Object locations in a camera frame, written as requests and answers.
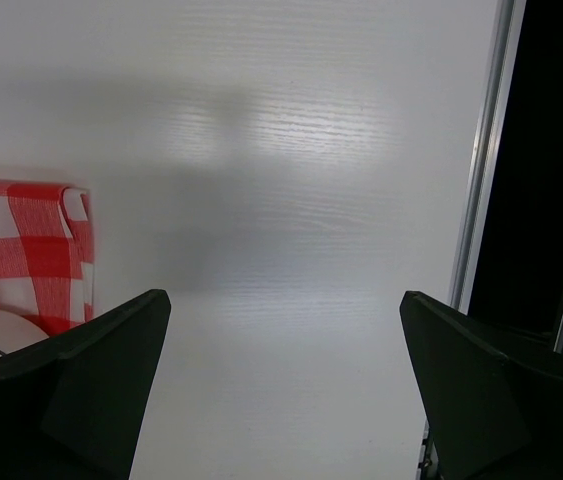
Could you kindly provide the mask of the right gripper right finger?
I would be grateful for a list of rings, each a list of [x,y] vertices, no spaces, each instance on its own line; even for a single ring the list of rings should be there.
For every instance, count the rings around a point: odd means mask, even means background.
[[[444,479],[563,479],[563,355],[417,291],[399,308]]]

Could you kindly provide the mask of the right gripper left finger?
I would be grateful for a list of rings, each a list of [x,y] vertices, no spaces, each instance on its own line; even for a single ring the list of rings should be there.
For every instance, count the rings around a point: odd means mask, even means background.
[[[127,479],[166,337],[149,290],[0,356],[0,479]]]

